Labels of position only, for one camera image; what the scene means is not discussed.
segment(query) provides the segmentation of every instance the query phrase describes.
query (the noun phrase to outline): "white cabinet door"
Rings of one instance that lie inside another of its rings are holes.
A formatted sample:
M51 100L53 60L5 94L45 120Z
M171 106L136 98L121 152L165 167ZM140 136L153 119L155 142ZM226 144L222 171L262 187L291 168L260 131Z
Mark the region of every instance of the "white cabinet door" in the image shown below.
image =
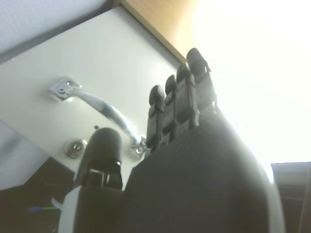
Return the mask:
M79 98L61 101L48 89L70 77L119 109L146 134L149 93L176 73L178 61L123 8L118 7L40 44L0 66L0 119L75 171L80 159L64 154L72 138L89 140L94 126L118 130L122 174L137 163L129 139Z

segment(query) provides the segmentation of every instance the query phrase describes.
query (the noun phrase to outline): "curved handle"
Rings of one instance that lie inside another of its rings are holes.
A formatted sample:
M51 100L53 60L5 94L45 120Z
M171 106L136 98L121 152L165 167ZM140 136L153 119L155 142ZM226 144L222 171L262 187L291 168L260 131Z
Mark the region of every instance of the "curved handle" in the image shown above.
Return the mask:
M81 87L82 86L76 83L73 79L65 78L51 87L50 92L61 100L66 100L70 97L79 97L106 118L114 122L130 137L132 152L136 157L141 159L144 152L147 150L145 137L137 133L132 122L129 121L118 109L101 98L82 90Z

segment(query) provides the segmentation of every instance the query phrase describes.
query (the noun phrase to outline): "back of robotic hand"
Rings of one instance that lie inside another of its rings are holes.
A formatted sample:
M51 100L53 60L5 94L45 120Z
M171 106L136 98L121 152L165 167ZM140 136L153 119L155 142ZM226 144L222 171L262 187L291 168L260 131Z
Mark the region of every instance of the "back of robotic hand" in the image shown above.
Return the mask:
M150 93L149 151L131 173L115 232L285 232L271 167L226 122L197 49L165 93Z

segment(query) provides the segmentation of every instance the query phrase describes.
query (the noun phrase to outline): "wooden edge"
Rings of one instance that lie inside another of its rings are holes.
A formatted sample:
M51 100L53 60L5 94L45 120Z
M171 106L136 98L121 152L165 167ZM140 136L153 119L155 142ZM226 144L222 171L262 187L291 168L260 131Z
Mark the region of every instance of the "wooden edge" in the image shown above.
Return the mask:
M166 47L180 62L186 62L186 58L167 40L162 36L152 24L150 24L131 4L126 0L114 0L115 7L121 4L127 11L129 11L151 34L158 39L164 47Z

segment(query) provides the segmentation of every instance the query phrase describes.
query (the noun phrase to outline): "robotic hand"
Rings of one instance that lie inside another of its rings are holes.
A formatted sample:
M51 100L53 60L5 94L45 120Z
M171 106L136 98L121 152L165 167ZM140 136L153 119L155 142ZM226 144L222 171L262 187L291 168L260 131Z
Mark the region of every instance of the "robotic hand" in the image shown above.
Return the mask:
M92 136L59 232L284 233L270 171L226 122L206 61L191 49L187 63L150 93L145 159L124 193L120 137Z

